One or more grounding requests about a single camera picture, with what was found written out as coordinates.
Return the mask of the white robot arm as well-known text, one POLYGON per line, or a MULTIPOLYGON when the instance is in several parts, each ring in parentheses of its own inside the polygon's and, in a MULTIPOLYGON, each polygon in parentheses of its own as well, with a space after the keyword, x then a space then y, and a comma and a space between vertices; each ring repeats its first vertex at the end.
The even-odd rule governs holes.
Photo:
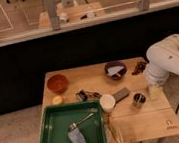
POLYGON ((179 34, 171 34, 152 44, 146 52, 148 64, 144 75, 148 84, 149 97, 156 100, 170 73, 179 75, 179 34))

